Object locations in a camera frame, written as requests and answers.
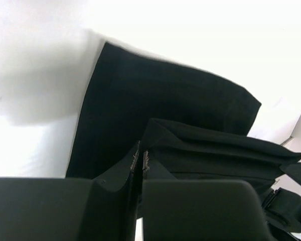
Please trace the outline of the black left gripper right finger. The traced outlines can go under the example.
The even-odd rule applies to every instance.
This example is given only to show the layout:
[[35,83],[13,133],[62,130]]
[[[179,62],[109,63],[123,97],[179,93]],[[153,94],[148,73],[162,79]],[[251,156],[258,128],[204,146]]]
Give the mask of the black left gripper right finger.
[[144,240],[268,240],[256,192],[224,174],[229,158],[145,151],[142,163]]

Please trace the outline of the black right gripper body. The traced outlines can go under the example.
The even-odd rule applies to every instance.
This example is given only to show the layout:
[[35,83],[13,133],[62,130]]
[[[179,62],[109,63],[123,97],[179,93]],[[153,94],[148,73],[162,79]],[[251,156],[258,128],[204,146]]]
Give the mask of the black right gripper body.
[[[282,172],[301,186],[301,162],[282,165]],[[267,221],[285,232],[301,233],[301,196],[279,188],[265,198],[262,208]]]

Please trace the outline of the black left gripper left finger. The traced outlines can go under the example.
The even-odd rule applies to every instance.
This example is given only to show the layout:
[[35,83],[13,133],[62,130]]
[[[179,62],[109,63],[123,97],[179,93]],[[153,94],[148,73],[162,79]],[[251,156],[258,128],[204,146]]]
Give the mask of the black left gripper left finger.
[[92,180],[0,178],[0,240],[134,240],[137,158]]

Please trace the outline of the black skirt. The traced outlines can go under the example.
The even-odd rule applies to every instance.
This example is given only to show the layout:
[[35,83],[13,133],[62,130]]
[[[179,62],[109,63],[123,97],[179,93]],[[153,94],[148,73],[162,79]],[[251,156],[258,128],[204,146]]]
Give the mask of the black skirt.
[[127,161],[141,179],[241,180],[263,195],[301,153],[248,136],[260,107],[228,79],[105,43],[66,177],[94,179]]

